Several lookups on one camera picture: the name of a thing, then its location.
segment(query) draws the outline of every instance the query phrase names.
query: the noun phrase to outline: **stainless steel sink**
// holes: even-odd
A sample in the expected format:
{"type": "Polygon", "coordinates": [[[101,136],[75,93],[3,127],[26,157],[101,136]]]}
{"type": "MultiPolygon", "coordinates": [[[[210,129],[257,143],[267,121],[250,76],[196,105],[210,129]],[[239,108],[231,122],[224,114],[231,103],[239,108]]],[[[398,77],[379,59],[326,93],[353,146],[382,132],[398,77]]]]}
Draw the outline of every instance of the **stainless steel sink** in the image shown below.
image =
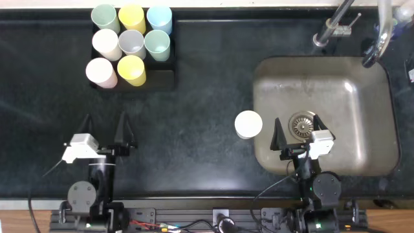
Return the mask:
{"type": "Polygon", "coordinates": [[[316,113],[335,134],[322,170],[339,175],[385,175],[397,165],[398,143],[385,70],[370,69],[362,58],[269,58],[255,71],[254,111],[263,129],[254,139],[255,154],[268,171],[284,174],[287,161],[269,149],[279,117],[288,143],[312,131],[316,113]]]}

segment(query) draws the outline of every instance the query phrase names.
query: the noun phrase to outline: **drain strainer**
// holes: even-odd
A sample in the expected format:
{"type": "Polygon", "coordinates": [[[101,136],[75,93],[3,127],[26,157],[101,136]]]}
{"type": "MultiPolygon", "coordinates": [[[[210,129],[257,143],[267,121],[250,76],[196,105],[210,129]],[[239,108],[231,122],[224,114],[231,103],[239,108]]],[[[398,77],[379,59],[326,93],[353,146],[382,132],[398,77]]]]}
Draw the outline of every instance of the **drain strainer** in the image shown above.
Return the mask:
{"type": "Polygon", "coordinates": [[[313,131],[313,116],[310,111],[302,111],[293,114],[289,120],[289,130],[292,136],[298,140],[306,140],[313,131]]]}

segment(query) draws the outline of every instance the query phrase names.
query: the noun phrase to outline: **white wall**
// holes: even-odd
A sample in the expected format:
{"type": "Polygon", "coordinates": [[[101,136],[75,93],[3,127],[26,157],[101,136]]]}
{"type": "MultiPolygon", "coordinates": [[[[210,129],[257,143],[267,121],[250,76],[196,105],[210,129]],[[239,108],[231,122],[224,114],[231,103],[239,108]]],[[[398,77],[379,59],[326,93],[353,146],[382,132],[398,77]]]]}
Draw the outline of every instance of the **white wall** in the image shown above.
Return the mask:
{"type": "MultiPolygon", "coordinates": [[[[343,0],[0,0],[0,8],[93,8],[101,3],[120,7],[134,2],[143,7],[226,7],[226,6],[338,6],[343,0]]],[[[392,0],[401,5],[406,0],[392,0]]],[[[376,0],[355,0],[353,6],[375,6],[376,0]]]]}

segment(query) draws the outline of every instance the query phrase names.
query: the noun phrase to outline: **black countertop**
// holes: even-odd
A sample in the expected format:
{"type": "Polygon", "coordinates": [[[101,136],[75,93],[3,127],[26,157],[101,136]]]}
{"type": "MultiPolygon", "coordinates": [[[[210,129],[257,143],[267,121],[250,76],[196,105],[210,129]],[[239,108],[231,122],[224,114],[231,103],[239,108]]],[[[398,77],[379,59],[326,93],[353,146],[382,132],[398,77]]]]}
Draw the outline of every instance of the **black countertop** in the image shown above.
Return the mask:
{"type": "MultiPolygon", "coordinates": [[[[88,84],[88,10],[1,12],[0,197],[26,197],[29,184],[61,159],[63,143],[87,113],[100,144],[110,144],[121,111],[140,146],[118,163],[115,197],[257,194],[283,176],[264,170],[253,140],[241,140],[234,130],[237,114],[253,109],[255,67],[271,56],[361,56],[365,41],[375,38],[376,10],[352,10],[344,20],[359,11],[350,38],[315,49],[311,38],[332,9],[175,10],[176,89],[129,94],[101,93],[88,84]]],[[[400,164],[384,177],[342,177],[343,197],[414,195],[414,90],[404,69],[413,41],[411,29],[382,58],[400,164]]],[[[34,196],[65,198],[71,184],[86,179],[85,162],[61,165],[34,187],[34,196]]],[[[287,181],[272,195],[299,193],[287,181]]]]}

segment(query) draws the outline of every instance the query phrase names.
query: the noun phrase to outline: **black cup rack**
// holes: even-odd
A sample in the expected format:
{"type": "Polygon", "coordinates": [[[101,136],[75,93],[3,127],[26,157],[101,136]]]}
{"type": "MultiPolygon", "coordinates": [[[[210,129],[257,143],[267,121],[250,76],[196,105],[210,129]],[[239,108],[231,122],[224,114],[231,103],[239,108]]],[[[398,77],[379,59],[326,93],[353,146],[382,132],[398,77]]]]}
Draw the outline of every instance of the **black cup rack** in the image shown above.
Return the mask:
{"type": "MultiPolygon", "coordinates": [[[[121,31],[118,34],[118,36],[125,30],[125,26],[120,22],[121,31]]],[[[145,35],[152,31],[151,25],[146,20],[146,31],[145,35]]],[[[175,88],[176,84],[176,77],[175,77],[175,40],[174,40],[174,30],[175,30],[175,21],[173,18],[173,32],[169,35],[169,39],[171,41],[170,43],[170,54],[169,58],[166,61],[155,61],[153,57],[150,55],[148,51],[146,57],[143,59],[145,72],[146,72],[146,82],[139,86],[135,87],[129,84],[126,80],[124,80],[117,71],[117,65],[118,61],[110,61],[112,63],[112,66],[114,68],[114,71],[116,73],[116,76],[118,77],[118,83],[114,88],[102,88],[99,85],[97,85],[94,82],[89,81],[89,84],[92,88],[99,90],[99,91],[105,91],[105,92],[114,92],[114,93],[131,93],[131,92],[137,92],[137,91],[172,91],[175,88]]],[[[95,32],[98,32],[99,28],[94,24],[93,25],[93,34],[95,32]]],[[[96,51],[92,47],[91,52],[91,59],[95,58],[103,58],[103,56],[96,51]]]]}

